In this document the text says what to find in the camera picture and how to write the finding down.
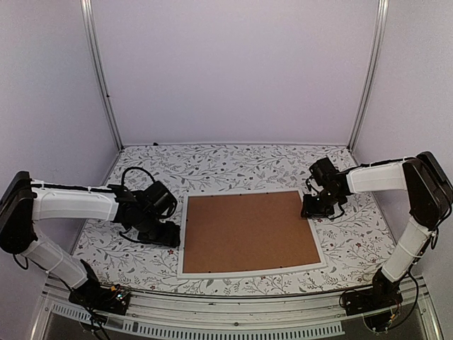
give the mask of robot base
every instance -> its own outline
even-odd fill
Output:
[[[403,302],[403,296],[399,291],[381,296],[379,301],[375,299],[376,295],[373,294],[372,288],[352,291],[342,296],[341,305],[344,306],[346,315],[349,316],[380,310]]]
[[[92,310],[101,310],[118,315],[126,315],[130,301],[130,290],[115,285],[112,288],[103,288],[93,269],[84,260],[88,280],[77,289],[71,290],[69,301],[75,305],[84,306]]]

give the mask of white wall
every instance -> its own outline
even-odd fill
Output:
[[[361,162],[430,150],[453,180],[453,2],[391,1],[377,78],[356,155]],[[405,193],[378,196],[399,237]],[[453,217],[420,262],[446,339],[453,339]]]
[[[377,3],[93,1],[124,143],[346,145]]]
[[[18,170],[100,184],[115,158],[79,1],[0,1],[0,193]],[[64,248],[80,224],[41,223]],[[0,251],[0,339],[30,336],[45,275]]]

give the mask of white backdrop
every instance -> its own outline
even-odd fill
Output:
[[[94,0],[126,145],[346,145],[378,1]]]

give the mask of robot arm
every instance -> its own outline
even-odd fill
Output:
[[[159,221],[170,217],[176,205],[175,197],[158,181],[145,191],[129,191],[123,184],[96,188],[49,184],[33,181],[28,172],[21,171],[0,201],[0,248],[61,278],[71,289],[69,301],[124,314],[129,302],[125,289],[119,285],[102,288],[85,261],[63,251],[33,224],[48,218],[112,221],[126,231],[139,230],[141,243],[177,247],[180,227]]]
[[[346,293],[348,314],[377,310],[401,302],[399,282],[423,255],[437,228],[452,211],[453,188],[430,152],[417,157],[383,161],[340,172],[328,158],[310,167],[311,177],[323,189],[304,196],[303,217],[328,217],[335,204],[347,202],[354,193],[405,190],[411,204],[403,235],[385,264],[373,277],[369,292]]]

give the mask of table surface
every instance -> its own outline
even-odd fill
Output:
[[[281,188],[306,191],[308,168],[329,157],[340,169],[355,162],[345,147],[300,145],[163,145],[127,147],[108,183],[119,183],[129,166],[141,166],[162,181],[178,199],[171,218],[180,224],[187,193],[246,192]],[[151,184],[133,171],[130,189]],[[240,279],[178,280],[178,250],[130,243],[118,236],[118,224],[89,220],[74,255],[87,261],[104,283],[140,290],[193,295],[286,295],[337,290],[371,283],[376,270],[394,249],[394,241],[372,195],[348,198],[346,213],[331,222],[313,220],[328,267],[301,273]]]

